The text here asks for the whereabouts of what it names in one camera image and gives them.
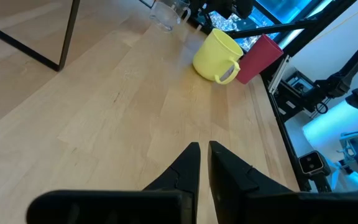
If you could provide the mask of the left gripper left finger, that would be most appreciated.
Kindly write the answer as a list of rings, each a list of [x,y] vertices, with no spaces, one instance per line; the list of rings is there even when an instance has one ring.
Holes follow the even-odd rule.
[[[181,223],[196,223],[200,164],[200,145],[191,142],[161,175],[144,188],[145,191],[178,193]]]

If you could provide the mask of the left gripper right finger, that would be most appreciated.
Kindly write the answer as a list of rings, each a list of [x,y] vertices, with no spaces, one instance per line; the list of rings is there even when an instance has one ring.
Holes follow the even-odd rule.
[[[217,141],[208,148],[208,175],[219,223],[296,223],[294,192]]]

